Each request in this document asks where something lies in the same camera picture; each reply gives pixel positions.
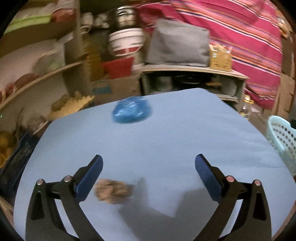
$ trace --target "blue plastic bag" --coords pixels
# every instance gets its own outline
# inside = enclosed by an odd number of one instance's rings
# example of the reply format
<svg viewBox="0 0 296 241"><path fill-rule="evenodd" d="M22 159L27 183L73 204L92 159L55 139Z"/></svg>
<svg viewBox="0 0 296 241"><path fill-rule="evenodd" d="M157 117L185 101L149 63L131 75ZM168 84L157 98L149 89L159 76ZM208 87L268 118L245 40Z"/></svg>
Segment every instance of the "blue plastic bag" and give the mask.
<svg viewBox="0 0 296 241"><path fill-rule="evenodd" d="M143 96L132 96L118 102L113 110L113 119L118 123L133 123L147 118L151 107Z"/></svg>

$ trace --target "lime green plastic object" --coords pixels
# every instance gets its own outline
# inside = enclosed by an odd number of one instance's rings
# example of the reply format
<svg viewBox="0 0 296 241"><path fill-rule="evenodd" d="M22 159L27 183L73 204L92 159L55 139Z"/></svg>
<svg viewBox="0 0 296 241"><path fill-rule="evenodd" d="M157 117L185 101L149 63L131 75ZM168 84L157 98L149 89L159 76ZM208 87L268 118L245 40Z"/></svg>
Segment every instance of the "lime green plastic object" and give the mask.
<svg viewBox="0 0 296 241"><path fill-rule="evenodd" d="M31 25L49 23L50 19L51 19L51 15L38 15L38 16L31 16L27 18L17 18L11 21L6 31L4 32L4 34L7 34L19 28L28 27Z"/></svg>

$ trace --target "silver bolt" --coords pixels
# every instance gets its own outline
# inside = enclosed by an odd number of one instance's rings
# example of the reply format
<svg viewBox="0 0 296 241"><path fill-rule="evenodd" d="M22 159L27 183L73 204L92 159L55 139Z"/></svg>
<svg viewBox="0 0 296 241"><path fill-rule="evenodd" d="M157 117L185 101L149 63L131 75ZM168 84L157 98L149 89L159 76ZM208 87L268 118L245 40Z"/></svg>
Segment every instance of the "silver bolt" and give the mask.
<svg viewBox="0 0 296 241"><path fill-rule="evenodd" d="M72 180L72 177L70 175L64 177L65 182L69 182L71 180Z"/></svg>
<svg viewBox="0 0 296 241"><path fill-rule="evenodd" d="M41 184L44 183L44 180L43 179L39 179L36 183L37 183L37 185L41 185Z"/></svg>
<svg viewBox="0 0 296 241"><path fill-rule="evenodd" d="M230 183L234 182L234 177L233 176L227 176L226 180L229 181Z"/></svg>
<svg viewBox="0 0 296 241"><path fill-rule="evenodd" d="M257 179L254 181L254 183L255 183L256 186L260 186L261 185L261 182L259 180L257 180Z"/></svg>

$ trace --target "pink striped cloth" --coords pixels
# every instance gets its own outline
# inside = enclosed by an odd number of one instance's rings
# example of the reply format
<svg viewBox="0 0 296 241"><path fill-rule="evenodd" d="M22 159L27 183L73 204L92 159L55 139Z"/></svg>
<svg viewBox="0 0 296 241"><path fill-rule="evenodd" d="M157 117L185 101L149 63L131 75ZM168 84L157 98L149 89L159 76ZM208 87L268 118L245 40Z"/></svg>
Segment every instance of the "pink striped cloth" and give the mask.
<svg viewBox="0 0 296 241"><path fill-rule="evenodd" d="M280 84L282 46L269 0L168 0L137 7L152 33L157 19L179 20L210 31L211 43L232 46L233 69L248 76L246 92L272 109Z"/></svg>

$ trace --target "blue table surface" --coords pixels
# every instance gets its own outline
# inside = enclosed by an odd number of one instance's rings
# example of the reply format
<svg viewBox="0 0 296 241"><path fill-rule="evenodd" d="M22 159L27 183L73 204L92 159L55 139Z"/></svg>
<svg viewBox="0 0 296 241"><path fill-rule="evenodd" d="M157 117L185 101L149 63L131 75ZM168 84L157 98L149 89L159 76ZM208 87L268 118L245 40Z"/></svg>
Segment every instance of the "blue table surface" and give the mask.
<svg viewBox="0 0 296 241"><path fill-rule="evenodd" d="M99 178L135 185L126 204L99 202L93 190L80 206L105 241L192 241L214 213L194 167L202 153L211 165L238 181L261 180L269 204L272 234L296 200L296 185L277 153L246 119L203 89L147 96L152 115L133 124L112 120L116 102L54 121L34 150L15 200L15 229L25 222L36 181L60 181L99 154ZM59 200L63 223L76 235ZM223 232L227 234L239 210Z"/></svg>

